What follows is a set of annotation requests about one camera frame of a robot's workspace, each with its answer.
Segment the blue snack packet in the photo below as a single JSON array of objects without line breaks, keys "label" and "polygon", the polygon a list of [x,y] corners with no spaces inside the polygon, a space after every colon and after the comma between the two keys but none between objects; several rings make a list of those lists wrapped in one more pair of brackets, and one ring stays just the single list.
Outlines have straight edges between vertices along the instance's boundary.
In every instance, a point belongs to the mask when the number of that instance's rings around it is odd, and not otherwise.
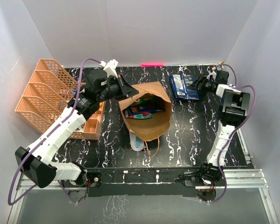
[{"label": "blue snack packet", "polygon": [[189,96],[185,90],[185,84],[181,75],[170,75],[169,81],[175,100],[189,100]]},{"label": "blue snack packet", "polygon": [[181,75],[181,76],[184,81],[185,90],[187,91],[189,100],[198,100],[199,96],[197,95],[197,92],[195,90],[188,89],[188,86],[192,84],[196,80],[196,78],[193,75]]}]

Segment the blue burts chips packet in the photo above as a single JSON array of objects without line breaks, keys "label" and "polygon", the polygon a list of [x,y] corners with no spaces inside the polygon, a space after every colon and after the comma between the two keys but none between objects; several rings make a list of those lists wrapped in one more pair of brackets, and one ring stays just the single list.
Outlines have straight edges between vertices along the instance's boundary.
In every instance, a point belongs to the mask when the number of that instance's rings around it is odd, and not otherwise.
[{"label": "blue burts chips packet", "polygon": [[128,111],[132,115],[135,115],[135,114],[139,114],[139,113],[143,113],[143,112],[150,112],[150,113],[163,112],[164,110],[160,106],[148,104],[148,105],[135,105],[135,106],[129,107]]}]

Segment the brown paper bag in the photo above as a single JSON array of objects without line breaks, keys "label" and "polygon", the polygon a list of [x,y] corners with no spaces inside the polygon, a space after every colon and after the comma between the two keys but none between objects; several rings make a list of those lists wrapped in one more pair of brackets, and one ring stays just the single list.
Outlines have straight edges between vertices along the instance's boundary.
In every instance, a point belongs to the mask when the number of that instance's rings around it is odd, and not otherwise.
[{"label": "brown paper bag", "polygon": [[135,96],[119,102],[124,123],[129,132],[143,141],[145,146],[170,128],[171,101],[160,82],[135,84]]}]

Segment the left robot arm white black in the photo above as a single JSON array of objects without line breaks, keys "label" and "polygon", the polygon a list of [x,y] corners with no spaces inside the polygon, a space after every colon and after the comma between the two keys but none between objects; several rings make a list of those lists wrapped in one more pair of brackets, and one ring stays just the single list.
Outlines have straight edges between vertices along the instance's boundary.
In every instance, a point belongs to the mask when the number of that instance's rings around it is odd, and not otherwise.
[{"label": "left robot arm white black", "polygon": [[85,85],[77,90],[53,125],[27,148],[15,151],[17,170],[39,188],[63,180],[83,186],[87,181],[84,168],[73,162],[53,162],[54,155],[74,131],[99,110],[101,102],[113,98],[121,101],[139,93],[121,75],[108,75],[102,69],[92,70],[84,80]]}]

